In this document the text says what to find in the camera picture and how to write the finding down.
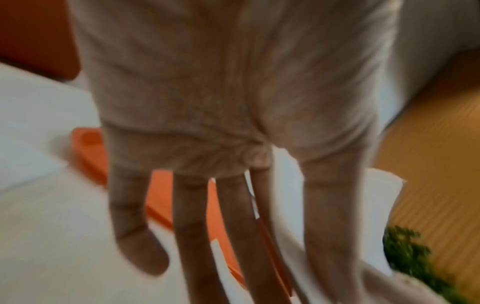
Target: orange plastic tray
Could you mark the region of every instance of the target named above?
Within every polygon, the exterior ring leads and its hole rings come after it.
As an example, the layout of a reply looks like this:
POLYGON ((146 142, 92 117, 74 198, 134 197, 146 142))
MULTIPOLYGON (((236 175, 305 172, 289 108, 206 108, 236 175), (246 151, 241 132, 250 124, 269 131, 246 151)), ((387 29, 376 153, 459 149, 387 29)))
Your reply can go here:
MULTIPOLYGON (((99 128, 76 128, 71 133, 71 146, 83 172, 97 182, 106 185, 108 160, 105 152, 102 135, 99 128)), ((157 170, 152 174, 150 188, 146 199, 146 213, 156 222, 172 229, 172 173, 170 171, 157 170)), ((208 184, 207 226, 210 240, 217 239, 225 256, 226 263, 232 275, 243 286, 245 285, 242 272, 235 258, 234 251, 225 231, 222 214, 217 199, 217 188, 213 181, 208 184)), ((258 220, 257 225, 263 239, 266 241, 269 254, 277 268, 278 275, 285 290, 291 294, 292 289, 288 284, 281 268, 278 257, 268 241, 268 237, 262 223, 258 220)))

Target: skin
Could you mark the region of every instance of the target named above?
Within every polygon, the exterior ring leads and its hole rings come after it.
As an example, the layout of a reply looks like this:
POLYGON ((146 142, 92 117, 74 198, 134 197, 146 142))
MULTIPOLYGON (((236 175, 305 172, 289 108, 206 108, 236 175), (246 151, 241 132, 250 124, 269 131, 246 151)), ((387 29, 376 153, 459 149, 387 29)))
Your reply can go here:
POLYGON ((393 41, 398 1, 69 0, 69 6, 101 119, 111 219, 126 259, 152 275, 166 271, 169 258, 148 228, 144 203, 152 170, 172 170, 173 229, 190 301, 228 303, 205 217, 207 183, 215 178, 254 302, 289 303, 257 231, 244 176, 249 170, 275 243, 275 145, 304 175, 305 253, 319 288, 344 304, 372 294, 429 303, 359 258, 359 189, 377 141, 374 86, 393 41))

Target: wooden floor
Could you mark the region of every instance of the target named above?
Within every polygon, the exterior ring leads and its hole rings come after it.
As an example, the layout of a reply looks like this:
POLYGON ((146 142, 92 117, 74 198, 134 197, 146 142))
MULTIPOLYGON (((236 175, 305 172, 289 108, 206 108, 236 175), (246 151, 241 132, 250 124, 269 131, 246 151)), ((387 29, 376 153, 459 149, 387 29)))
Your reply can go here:
POLYGON ((420 231, 480 304, 480 51, 454 57, 388 128, 376 167, 407 181, 390 223, 420 231))

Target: fingertip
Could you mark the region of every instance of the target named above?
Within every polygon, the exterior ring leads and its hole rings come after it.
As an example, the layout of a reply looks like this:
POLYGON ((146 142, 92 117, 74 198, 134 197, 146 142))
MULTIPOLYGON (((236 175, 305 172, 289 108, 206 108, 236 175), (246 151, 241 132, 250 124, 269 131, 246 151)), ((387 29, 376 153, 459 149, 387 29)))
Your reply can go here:
POLYGON ((123 256, 148 275, 160 276, 169 267, 168 253, 150 230, 117 239, 117 244, 123 256))

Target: foliage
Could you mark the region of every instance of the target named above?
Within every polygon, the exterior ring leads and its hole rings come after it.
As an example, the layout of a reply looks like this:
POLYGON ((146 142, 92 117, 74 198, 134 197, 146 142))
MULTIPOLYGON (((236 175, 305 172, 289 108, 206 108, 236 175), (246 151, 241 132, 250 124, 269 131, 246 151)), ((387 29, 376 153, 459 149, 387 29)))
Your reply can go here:
POLYGON ((390 267, 425 283, 451 304, 470 304, 455 289, 451 278, 438 275, 429 260, 430 248, 417 243, 419 239, 416 231, 388 227, 383 235, 383 250, 390 267))

